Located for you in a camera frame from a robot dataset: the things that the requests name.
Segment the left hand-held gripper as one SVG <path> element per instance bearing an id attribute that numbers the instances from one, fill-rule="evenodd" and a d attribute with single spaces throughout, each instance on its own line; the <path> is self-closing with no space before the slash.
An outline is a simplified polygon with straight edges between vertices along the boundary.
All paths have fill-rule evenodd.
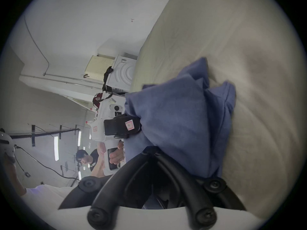
<path id="1" fill-rule="evenodd" d="M 110 98 L 107 98 L 107 96 L 108 94 L 106 93 L 102 94 L 98 111 L 95 112 L 95 119 L 90 121 L 89 125 L 91 127 L 91 138 L 105 145 L 105 167 L 103 168 L 103 172 L 105 176 L 110 176 L 126 164 L 125 159 L 117 165 L 110 163 L 110 154 L 117 150 L 120 141 L 141 131 L 141 119 L 140 117 L 121 115 L 125 111 L 124 96 L 112 95 Z M 106 128 L 104 128 L 104 121 L 113 118 L 115 119 L 115 135 L 108 136 L 106 134 Z"/>

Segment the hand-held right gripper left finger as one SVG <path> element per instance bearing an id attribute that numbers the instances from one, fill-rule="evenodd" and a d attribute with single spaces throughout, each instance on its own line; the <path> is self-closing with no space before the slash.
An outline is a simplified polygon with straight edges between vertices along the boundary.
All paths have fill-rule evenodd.
<path id="1" fill-rule="evenodd" d="M 59 206 L 91 206 L 87 221 L 96 230 L 114 229 L 120 206 L 141 209 L 152 194 L 152 155 L 142 152 L 112 176 L 83 178 Z"/>

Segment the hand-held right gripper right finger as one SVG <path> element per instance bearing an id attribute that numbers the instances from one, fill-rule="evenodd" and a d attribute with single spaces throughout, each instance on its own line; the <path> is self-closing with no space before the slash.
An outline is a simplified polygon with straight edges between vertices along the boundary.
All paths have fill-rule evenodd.
<path id="1" fill-rule="evenodd" d="M 176 160 L 162 151 L 155 152 L 154 157 L 157 166 L 175 187 L 176 206 L 183 204 L 186 207 L 192 229 L 211 229 L 218 219 L 214 207 L 247 211 L 238 196 L 222 178 L 202 178 L 191 175 Z"/>

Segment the person's left hand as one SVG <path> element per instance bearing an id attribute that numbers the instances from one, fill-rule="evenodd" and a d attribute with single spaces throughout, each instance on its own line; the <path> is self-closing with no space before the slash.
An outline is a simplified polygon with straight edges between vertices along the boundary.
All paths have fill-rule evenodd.
<path id="1" fill-rule="evenodd" d="M 97 166 L 99 168 L 103 168 L 105 166 L 105 156 L 108 155 L 106 150 L 106 146 L 103 142 L 97 143 L 97 152 L 98 152 L 98 161 Z M 121 161 L 125 159 L 124 154 L 124 143 L 122 140 L 118 140 L 116 150 L 111 152 L 107 157 L 107 162 L 111 164 L 119 164 Z"/>

